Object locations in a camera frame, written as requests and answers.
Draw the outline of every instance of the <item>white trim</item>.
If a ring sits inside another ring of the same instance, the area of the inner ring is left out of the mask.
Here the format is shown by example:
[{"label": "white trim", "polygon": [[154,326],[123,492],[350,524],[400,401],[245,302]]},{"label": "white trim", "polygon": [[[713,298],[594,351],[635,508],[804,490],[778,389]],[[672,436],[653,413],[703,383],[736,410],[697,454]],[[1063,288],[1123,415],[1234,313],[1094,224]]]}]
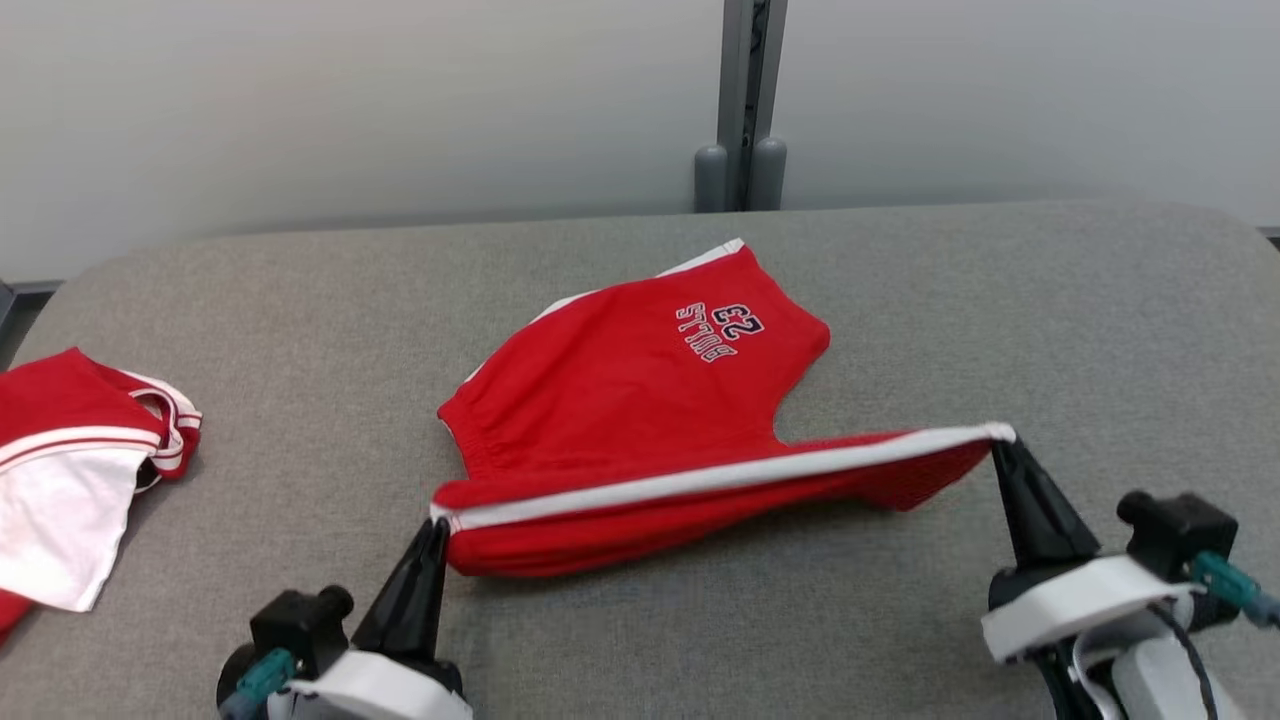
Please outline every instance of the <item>white trim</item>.
[{"label": "white trim", "polygon": [[737,252],[744,247],[746,247],[746,243],[742,242],[742,238],[735,237],[733,240],[726,242],[724,245],[718,245],[716,247],[712,247],[710,250],[703,252],[701,255],[694,258],[692,260],[685,260],[684,263],[676,265],[675,268],[668,268],[658,273],[657,277],[664,278],[667,275],[675,275],[676,273],[684,273],[685,270],[692,270],[694,268],[699,265],[705,265],[707,263],[710,263],[713,260],[719,260],[721,258],[728,258],[730,255],[733,255],[735,252]]},{"label": "white trim", "polygon": [[932,455],[983,439],[1012,442],[1015,437],[1014,429],[1004,423],[987,423],[968,428],[916,430],[873,445],[815,450],[765,460],[733,462],[513,502],[479,505],[457,511],[431,503],[431,518],[445,516],[449,518],[449,523],[457,530],[472,530],[476,528],[538,520],[567,512],[631,505],[664,497],[759,486],[855,468],[870,468]]},{"label": "white trim", "polygon": [[67,455],[69,452],[79,452],[82,450],[137,450],[151,456],[155,452],[156,446],[150,442],[138,442],[132,439],[100,439],[100,441],[67,441],[42,447],[33,452],[27,452],[20,457],[9,459],[5,462],[0,462],[0,475],[13,470],[14,468],[22,468],[23,465],[33,461],[41,460],[44,457],[51,457],[54,455]]},{"label": "white trim", "polygon": [[[654,277],[655,278],[664,278],[667,275],[673,275],[676,273],[684,273],[685,270],[692,270],[694,268],[696,268],[699,265],[705,265],[705,264],[712,263],[714,260],[719,260],[721,258],[727,258],[730,255],[733,255],[735,252],[737,252],[739,250],[742,250],[744,247],[746,247],[746,243],[742,242],[742,238],[733,238],[733,240],[726,242],[724,245],[717,245],[716,247],[712,247],[710,250],[708,250],[707,252],[703,252],[698,258],[694,258],[691,260],[685,260],[684,263],[676,265],[675,268],[667,268],[666,270],[658,273]],[[580,293],[572,295],[570,297],[562,297],[562,299],[557,300],[556,302],[552,302],[550,305],[548,305],[547,309],[543,310],[541,313],[539,313],[536,318],[534,318],[532,320],[529,320],[527,323],[525,323],[525,327],[529,327],[529,325],[536,323],[538,320],[541,320],[547,315],[550,315],[552,313],[566,307],[567,305],[570,305],[571,302],[573,302],[576,300],[581,300],[581,299],[586,297],[588,295],[595,295],[596,292],[600,292],[600,290],[605,290],[605,288],[589,290],[586,292],[580,292]],[[484,368],[484,363],[480,363],[480,368]],[[467,375],[467,379],[462,380],[462,384],[467,384],[468,382],[471,382],[471,378],[476,377],[476,373],[480,372],[480,368],[476,368],[475,370],[471,370],[471,374]]]},{"label": "white trim", "polygon": [[196,410],[196,406],[192,405],[191,400],[188,400],[186,395],[179,392],[178,388],[173,387],[172,384],[164,380],[157,380],[155,378],[148,378],[146,375],[140,375],[138,373],[131,373],[128,370],[119,370],[119,372],[124,373],[125,375],[129,375],[136,380],[145,382],[157,391],[169,393],[169,397],[174,401],[174,404],[178,406],[179,410],[179,413],[175,413],[175,415],[191,415],[195,418],[202,416],[201,413]]},{"label": "white trim", "polygon": [[82,425],[78,428],[58,428],[29,436],[20,437],[13,442],[0,446],[0,466],[13,460],[18,455],[29,452],[42,445],[61,445],[84,439],[119,439],[128,443],[148,445],[152,448],[160,446],[160,436],[141,428],[122,428],[118,425]]}]

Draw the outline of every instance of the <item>gray fabric surface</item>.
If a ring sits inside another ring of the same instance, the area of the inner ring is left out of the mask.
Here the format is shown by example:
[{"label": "gray fabric surface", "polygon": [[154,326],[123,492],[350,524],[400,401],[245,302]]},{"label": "gray fabric surface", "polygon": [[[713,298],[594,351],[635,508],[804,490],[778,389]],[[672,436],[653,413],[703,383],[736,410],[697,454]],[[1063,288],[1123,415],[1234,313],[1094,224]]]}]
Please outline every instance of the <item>gray fabric surface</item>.
[{"label": "gray fabric surface", "polygon": [[[192,474],[136,503],[90,615],[0,648],[0,716],[205,717],[248,618],[348,587],[358,619],[462,473],[435,407],[566,295],[741,236],[831,350],[783,402],[787,439],[1012,423],[1100,538],[1120,496],[1194,488],[1280,587],[1280,255],[1210,210],[1025,204],[623,218],[232,238],[68,283],[20,360],[79,345],[206,413]],[[915,512],[777,512],[557,580],[451,574],[440,652],[483,717],[1036,717],[978,618],[1011,561],[989,464]],[[1257,717],[1280,644],[1201,635]]]}]

